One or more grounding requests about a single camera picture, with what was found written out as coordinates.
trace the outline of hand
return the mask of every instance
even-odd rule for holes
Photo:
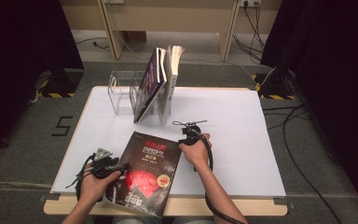
[[[208,133],[204,133],[203,135],[207,139],[209,146],[212,147],[209,141],[210,135]],[[208,151],[201,139],[192,146],[182,143],[179,145],[179,148],[185,153],[186,159],[190,161],[194,167],[197,168],[198,165],[208,165]]]
[[[104,179],[98,179],[90,171],[83,174],[83,182],[81,183],[80,199],[82,203],[96,204],[103,196],[106,187],[120,176],[121,172],[116,171]]]

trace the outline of magazine rack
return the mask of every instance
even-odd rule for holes
[[[116,115],[134,115],[138,87],[144,77],[145,71],[113,71],[109,78],[107,88],[112,107]],[[162,94],[145,112],[146,115],[160,115],[160,101]]]

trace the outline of floor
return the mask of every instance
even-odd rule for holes
[[[139,64],[148,62],[154,47],[181,45],[186,51],[181,64],[194,77],[216,77],[230,74],[231,77],[244,78],[242,85],[254,89],[250,75],[271,68],[254,63],[233,41],[227,62],[222,62],[215,34],[191,33],[147,33],[147,42],[128,41],[131,48],[124,49],[119,60],[113,60],[107,46],[104,31],[73,31],[82,61],[87,73],[79,84],[73,99],[42,98],[31,106],[19,121],[9,138],[9,147],[0,148],[0,223],[59,223],[63,217],[48,216],[43,213],[44,200],[60,167],[66,146],[70,142],[71,129],[67,137],[54,140],[51,133],[56,131],[57,118],[70,114],[66,125],[76,126],[90,85],[103,85],[105,71],[126,68],[139,69]],[[252,35],[238,35],[250,46]],[[184,82],[191,85],[194,79]],[[221,85],[216,78],[212,85]],[[299,105],[298,99],[261,100],[263,108],[277,108]],[[265,110],[268,134],[280,168],[282,181],[287,193],[286,202],[289,213],[284,217],[247,217],[250,223],[337,223],[333,213],[323,203],[315,189],[320,192],[335,211],[341,223],[358,224],[358,195],[342,168],[329,157],[318,130],[303,108],[287,123],[287,133],[282,134],[282,123],[288,109]],[[295,163],[303,172],[302,175]]]

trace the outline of gray carpet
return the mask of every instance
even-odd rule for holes
[[[77,121],[94,86],[107,85],[112,70],[145,70],[145,63],[84,63],[85,74],[74,98],[41,98],[29,105],[7,137],[8,147],[0,147],[0,223],[59,223],[63,217],[45,215],[41,197],[49,191]],[[251,74],[269,69],[247,66]],[[177,86],[246,87],[253,81],[235,65],[181,64]],[[299,105],[298,100],[261,100],[263,108]],[[282,122],[289,109],[265,111],[267,126],[282,181],[287,192],[289,213],[284,217],[248,217],[250,223],[336,223],[333,215],[304,180],[284,145]],[[296,163],[309,181],[326,198],[343,223],[358,223],[358,196],[343,169],[324,148],[313,121],[303,108],[286,125],[286,139]],[[70,126],[66,136],[57,129]],[[11,187],[3,182],[40,184],[39,189],[23,185]]]

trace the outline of person's left hand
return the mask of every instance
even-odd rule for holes
[[[90,171],[83,174],[79,201],[82,203],[96,204],[103,196],[106,187],[120,176],[121,172],[116,171],[104,179],[98,179]]]

